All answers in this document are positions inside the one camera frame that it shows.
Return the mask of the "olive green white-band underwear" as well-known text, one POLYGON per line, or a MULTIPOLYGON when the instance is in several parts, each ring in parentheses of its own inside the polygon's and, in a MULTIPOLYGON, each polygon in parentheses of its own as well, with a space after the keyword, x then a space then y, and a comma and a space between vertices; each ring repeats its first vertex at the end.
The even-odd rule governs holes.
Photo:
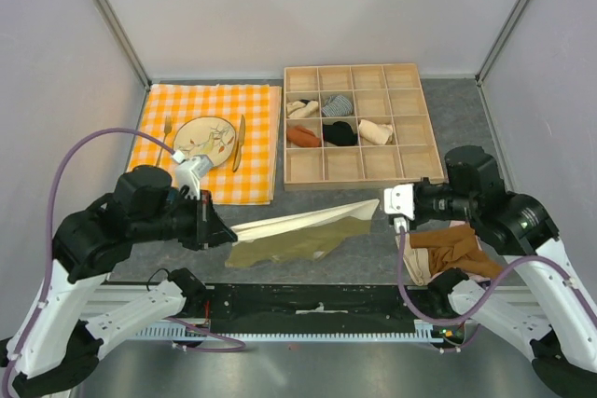
POLYGON ((225 266, 250 268, 266 261, 319 261, 345 240, 367 235, 379 205, 378 199, 369 199, 234 226, 238 241, 232 244, 225 266))

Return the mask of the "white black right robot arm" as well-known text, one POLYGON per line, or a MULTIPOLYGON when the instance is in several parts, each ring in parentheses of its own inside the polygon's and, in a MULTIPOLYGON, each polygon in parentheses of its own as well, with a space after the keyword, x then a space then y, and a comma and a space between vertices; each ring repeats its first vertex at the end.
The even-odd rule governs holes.
POLYGON ((455 312, 500 336, 558 396, 595 396, 596 304, 548 211, 529 195, 507 191, 495 159, 479 146, 456 147, 445 162, 446 183, 423 179, 412 188, 413 223, 458 220, 472 254, 479 254, 483 241, 504 257, 507 267, 432 265, 429 310, 441 318, 455 312), (494 296, 495 285, 510 271, 529 287, 543 319, 494 296))

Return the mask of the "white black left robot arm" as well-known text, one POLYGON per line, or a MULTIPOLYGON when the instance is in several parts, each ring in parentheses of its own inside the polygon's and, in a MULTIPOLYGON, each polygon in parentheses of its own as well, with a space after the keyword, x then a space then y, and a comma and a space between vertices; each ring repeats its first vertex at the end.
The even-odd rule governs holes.
POLYGON ((128 304, 81 319, 92 294, 130 257, 133 245, 177 240, 199 251, 237 239, 215 212, 209 191, 192 198, 154 166, 122 174, 113 192, 68 215, 54 234, 48 295, 31 311, 36 321, 2 342, 1 364, 15 374, 13 391, 41 397, 71 389, 117 345, 150 324, 201 313, 206 287, 179 268, 128 304))

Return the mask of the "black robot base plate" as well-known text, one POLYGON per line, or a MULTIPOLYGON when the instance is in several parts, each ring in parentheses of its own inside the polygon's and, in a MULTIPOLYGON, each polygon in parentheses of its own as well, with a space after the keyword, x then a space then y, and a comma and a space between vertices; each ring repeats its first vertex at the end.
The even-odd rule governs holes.
POLYGON ((213 283, 181 312, 217 334, 407 333, 415 315, 395 285, 213 283))

